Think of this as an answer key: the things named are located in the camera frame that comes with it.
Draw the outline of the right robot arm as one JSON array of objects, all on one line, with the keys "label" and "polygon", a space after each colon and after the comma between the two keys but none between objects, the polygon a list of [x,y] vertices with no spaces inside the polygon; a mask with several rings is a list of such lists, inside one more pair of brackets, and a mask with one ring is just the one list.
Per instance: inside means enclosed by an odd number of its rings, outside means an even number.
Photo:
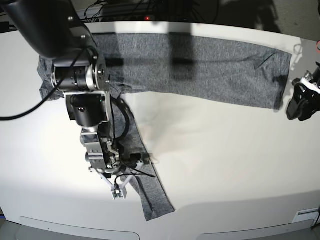
[{"label": "right robot arm", "polygon": [[[110,94],[105,59],[90,30],[69,0],[3,0],[0,6],[29,45],[51,60],[53,91],[63,92],[69,118],[81,127],[89,169],[123,198],[145,162],[140,154],[125,157],[121,141],[130,130],[129,113]],[[125,183],[118,184],[121,177]]]}]

